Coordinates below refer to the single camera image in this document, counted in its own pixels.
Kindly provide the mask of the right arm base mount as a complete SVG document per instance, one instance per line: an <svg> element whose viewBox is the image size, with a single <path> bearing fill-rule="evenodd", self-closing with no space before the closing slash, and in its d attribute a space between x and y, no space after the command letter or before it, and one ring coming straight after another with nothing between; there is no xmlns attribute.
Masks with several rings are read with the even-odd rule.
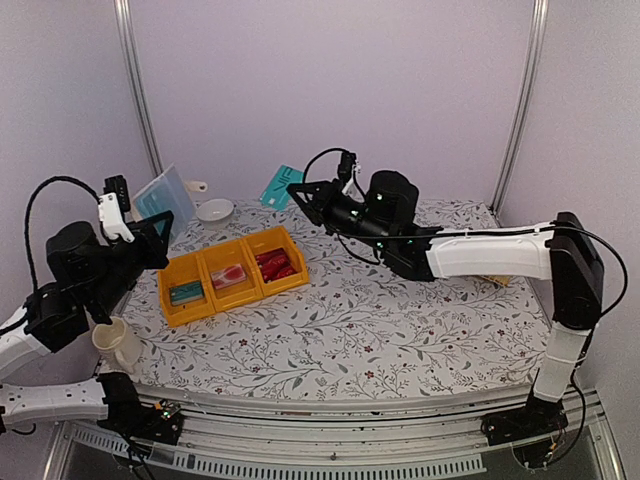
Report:
<svg viewBox="0 0 640 480"><path fill-rule="evenodd" d="M560 432L567 426L561 401L547 402L531 397L522 407L483 416L480 431L489 445L495 446Z"/></svg>

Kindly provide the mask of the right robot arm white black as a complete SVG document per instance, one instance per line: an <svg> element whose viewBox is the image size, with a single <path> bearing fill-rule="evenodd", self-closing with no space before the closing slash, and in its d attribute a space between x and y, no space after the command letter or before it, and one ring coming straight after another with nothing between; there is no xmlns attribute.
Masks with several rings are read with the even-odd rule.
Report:
<svg viewBox="0 0 640 480"><path fill-rule="evenodd" d="M553 324L533 386L535 398L517 427L537 436L552 424L587 339L603 315L604 263L577 216L528 227L453 230L414 221L419 191L396 171L376 172L363 201L345 182L292 183L288 194L305 216L330 235L359 240L394 274L413 281L464 276L520 276L552 285Z"/></svg>

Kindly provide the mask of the beige card holder wallet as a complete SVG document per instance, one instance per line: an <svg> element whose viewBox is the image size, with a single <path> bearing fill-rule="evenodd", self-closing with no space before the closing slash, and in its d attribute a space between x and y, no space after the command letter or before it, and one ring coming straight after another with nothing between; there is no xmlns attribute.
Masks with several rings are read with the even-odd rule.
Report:
<svg viewBox="0 0 640 480"><path fill-rule="evenodd" d="M183 180L175 165L142 188L131 200L132 216L136 221L171 211L174 215L169 243L174 243L195 215L191 193L204 193L208 184L200 180Z"/></svg>

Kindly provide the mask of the teal VIP credit card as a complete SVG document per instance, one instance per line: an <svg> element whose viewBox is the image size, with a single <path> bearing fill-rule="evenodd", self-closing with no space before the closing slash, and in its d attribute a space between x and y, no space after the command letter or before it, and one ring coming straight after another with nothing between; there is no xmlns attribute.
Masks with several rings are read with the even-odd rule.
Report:
<svg viewBox="0 0 640 480"><path fill-rule="evenodd" d="M263 206L282 211L291 199L287 192L290 184L300 183L303 172L287 165L281 165L260 197Z"/></svg>

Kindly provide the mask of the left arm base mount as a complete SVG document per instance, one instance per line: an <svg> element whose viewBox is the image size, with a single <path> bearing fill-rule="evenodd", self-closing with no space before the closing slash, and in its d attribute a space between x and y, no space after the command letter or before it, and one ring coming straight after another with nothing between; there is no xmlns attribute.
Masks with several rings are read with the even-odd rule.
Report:
<svg viewBox="0 0 640 480"><path fill-rule="evenodd" d="M114 403L108 406L107 418L98 420L97 425L126 438L175 446L182 433L184 416L177 403L167 400L153 406L140 402Z"/></svg>

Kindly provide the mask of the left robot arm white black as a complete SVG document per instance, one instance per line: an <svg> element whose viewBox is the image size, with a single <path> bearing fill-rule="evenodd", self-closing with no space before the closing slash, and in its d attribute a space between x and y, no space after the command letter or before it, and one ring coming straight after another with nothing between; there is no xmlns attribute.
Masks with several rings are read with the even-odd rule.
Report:
<svg viewBox="0 0 640 480"><path fill-rule="evenodd" d="M54 276L40 286L1 328L1 375L56 353L89 330L109 325L115 307L146 270L168 266L174 215L170 211L127 223L132 241L99 242L93 226L76 221L46 242ZM179 422L143 405L129 375L100 374L66 385L1 388L1 429L23 423L88 419L125 436L174 443Z"/></svg>

